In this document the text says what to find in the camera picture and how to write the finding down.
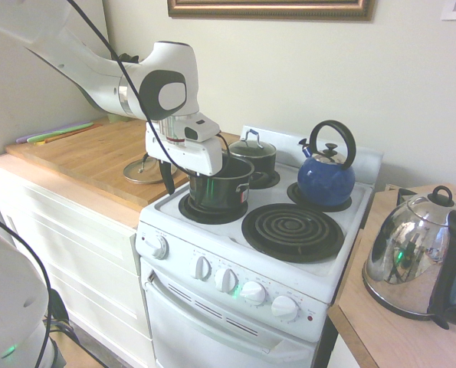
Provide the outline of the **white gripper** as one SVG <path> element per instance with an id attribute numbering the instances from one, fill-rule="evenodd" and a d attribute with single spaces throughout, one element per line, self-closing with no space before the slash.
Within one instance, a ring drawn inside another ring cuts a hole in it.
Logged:
<path id="1" fill-rule="evenodd" d="M 169 195 L 172 195 L 176 189 L 171 163 L 176 163 L 177 166 L 189 170 L 189 178 L 192 180 L 201 179 L 202 174 L 213 176 L 221 170 L 222 148 L 221 140 L 217 136 L 201 143 L 185 140 L 183 143 L 173 144 L 159 133 L 157 123 L 153 123 L 153 127 L 158 133 L 159 139 L 156 139 L 153 130 L 147 124 L 146 151 L 153 158 L 167 161 L 159 163 L 159 170 Z"/>

